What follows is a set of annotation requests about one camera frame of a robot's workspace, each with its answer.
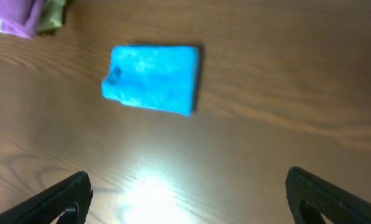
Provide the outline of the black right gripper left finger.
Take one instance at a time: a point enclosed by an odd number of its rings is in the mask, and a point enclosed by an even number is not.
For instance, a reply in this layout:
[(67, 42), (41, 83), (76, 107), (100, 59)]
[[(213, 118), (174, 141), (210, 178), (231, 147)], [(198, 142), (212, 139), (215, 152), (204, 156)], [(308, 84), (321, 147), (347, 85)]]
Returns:
[(15, 207), (0, 213), (1, 224), (84, 224), (93, 190), (88, 174), (79, 171)]

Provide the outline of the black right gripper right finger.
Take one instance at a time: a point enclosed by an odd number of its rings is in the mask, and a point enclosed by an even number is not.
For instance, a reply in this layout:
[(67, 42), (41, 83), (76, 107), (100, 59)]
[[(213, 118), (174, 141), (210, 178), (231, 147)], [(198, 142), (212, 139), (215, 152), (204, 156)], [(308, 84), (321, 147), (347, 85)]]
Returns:
[(300, 167), (289, 169), (285, 187), (296, 224), (371, 223), (371, 203)]

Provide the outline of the blue microfiber cloth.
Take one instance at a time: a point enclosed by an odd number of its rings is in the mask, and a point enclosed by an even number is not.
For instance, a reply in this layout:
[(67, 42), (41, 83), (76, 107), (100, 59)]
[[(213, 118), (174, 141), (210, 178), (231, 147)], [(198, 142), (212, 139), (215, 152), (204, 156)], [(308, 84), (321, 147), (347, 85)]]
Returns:
[(102, 95), (125, 106), (191, 116), (200, 60), (190, 45), (117, 45)]

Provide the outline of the green folded cloth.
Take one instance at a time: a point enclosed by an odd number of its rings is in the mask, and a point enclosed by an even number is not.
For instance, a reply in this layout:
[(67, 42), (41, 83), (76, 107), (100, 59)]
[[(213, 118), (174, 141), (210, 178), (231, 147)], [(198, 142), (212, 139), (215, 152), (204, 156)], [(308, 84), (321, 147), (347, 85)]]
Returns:
[(45, 0), (38, 33), (50, 32), (63, 26), (66, 0)]

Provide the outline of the purple folded cloth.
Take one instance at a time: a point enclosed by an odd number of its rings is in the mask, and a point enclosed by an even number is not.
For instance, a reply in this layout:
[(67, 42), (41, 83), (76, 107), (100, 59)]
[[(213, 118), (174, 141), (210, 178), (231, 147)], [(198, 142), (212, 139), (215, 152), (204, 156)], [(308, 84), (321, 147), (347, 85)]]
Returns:
[(0, 33), (33, 38), (39, 26), (44, 0), (0, 0)]

